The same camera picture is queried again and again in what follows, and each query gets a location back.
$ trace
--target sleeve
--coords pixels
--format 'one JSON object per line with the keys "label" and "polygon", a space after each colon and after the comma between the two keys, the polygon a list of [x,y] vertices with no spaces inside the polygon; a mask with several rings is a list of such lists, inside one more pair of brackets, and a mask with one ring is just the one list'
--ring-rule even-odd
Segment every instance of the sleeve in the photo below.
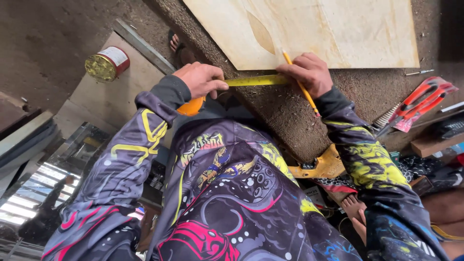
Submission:
{"label": "sleeve", "polygon": [[140,223],[127,215],[142,195],[176,109],[188,100],[190,91],[173,75],[137,95],[137,113],[112,138],[76,200],[60,213],[63,223],[45,246],[42,260],[138,260],[134,252]]}
{"label": "sleeve", "polygon": [[346,171],[360,186],[367,249],[372,260],[448,260],[430,228],[429,213],[354,104],[336,88],[315,100]]}

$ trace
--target pencil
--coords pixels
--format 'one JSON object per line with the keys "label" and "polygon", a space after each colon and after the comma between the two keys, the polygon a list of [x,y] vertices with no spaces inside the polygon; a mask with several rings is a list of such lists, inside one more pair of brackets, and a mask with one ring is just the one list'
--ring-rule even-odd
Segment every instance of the pencil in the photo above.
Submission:
{"label": "pencil", "polygon": [[[291,62],[289,55],[288,55],[285,51],[283,51],[283,53],[284,53],[284,58],[285,58],[285,60],[287,61],[287,63],[288,63],[289,65],[292,65],[293,63]],[[316,108],[316,104],[314,104],[314,101],[313,101],[313,99],[311,98],[311,96],[309,95],[309,93],[308,93],[308,91],[306,90],[306,88],[303,86],[302,83],[300,83],[300,81],[297,81],[297,83],[298,83],[298,86],[300,86],[301,91],[303,92],[304,96],[305,96],[306,99],[309,101],[309,104],[310,104],[311,107],[313,108],[313,111],[314,111],[314,113],[315,113],[315,115],[316,115],[316,118],[317,118],[317,117],[320,117],[321,115],[319,114],[319,111],[318,111],[317,108]]]}

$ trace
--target orange scissors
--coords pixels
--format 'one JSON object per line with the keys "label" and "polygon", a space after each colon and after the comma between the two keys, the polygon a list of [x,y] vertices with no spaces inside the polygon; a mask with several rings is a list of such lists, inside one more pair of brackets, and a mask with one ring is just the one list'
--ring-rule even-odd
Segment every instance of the orange scissors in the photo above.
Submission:
{"label": "orange scissors", "polygon": [[384,135],[390,127],[394,127],[401,120],[409,120],[414,116],[420,116],[433,107],[437,106],[446,96],[446,90],[439,88],[437,83],[422,84],[396,109],[396,117],[390,119],[377,134],[376,137]]}

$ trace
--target long sleeve shirt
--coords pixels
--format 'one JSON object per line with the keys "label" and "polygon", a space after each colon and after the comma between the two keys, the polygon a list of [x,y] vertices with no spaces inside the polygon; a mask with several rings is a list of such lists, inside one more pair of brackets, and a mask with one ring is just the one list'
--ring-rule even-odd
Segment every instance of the long sleeve shirt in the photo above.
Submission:
{"label": "long sleeve shirt", "polygon": [[[43,260],[138,260],[140,223],[127,214],[175,109],[189,99],[187,86],[173,75],[137,96],[137,113],[62,211]],[[353,103],[336,88],[316,102],[347,172],[362,187],[369,258],[447,260],[428,212]],[[361,260],[257,128],[229,119],[187,123],[173,138],[166,181],[147,260]]]}

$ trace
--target paint can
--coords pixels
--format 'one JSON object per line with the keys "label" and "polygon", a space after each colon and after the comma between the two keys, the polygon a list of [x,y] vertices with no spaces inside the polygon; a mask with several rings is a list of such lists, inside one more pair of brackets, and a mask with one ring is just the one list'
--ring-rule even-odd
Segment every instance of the paint can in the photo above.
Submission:
{"label": "paint can", "polygon": [[127,54],[118,47],[109,46],[85,60],[85,70],[96,81],[109,83],[129,68]]}

